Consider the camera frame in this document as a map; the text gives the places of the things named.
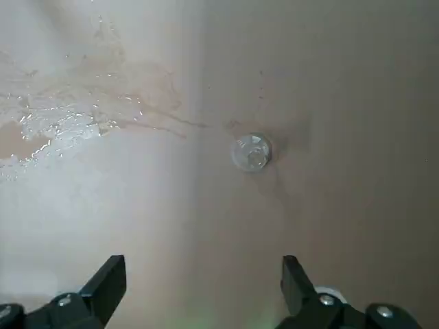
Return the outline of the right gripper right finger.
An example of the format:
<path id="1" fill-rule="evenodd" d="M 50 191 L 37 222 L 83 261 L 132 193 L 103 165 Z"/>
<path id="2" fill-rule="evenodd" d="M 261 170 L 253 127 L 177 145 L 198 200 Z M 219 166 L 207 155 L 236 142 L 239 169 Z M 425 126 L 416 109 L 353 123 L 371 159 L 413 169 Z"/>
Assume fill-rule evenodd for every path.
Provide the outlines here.
<path id="1" fill-rule="evenodd" d="M 289 316 L 276 329 L 420 329 L 405 309 L 386 303 L 369 304 L 364 311 L 353 308 L 330 293 L 319 293 L 297 257 L 282 259 L 281 292 Z"/>

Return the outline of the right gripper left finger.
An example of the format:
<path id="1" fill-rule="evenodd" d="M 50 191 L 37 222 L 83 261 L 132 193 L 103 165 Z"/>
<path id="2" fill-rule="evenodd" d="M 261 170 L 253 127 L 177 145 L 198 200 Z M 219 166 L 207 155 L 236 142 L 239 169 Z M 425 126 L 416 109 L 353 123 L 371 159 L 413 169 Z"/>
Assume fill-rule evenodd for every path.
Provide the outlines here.
<path id="1" fill-rule="evenodd" d="M 126 261 L 111 256 L 80 289 L 63 293 L 31 312 L 1 305 L 1 329 L 105 328 L 126 293 Z"/>

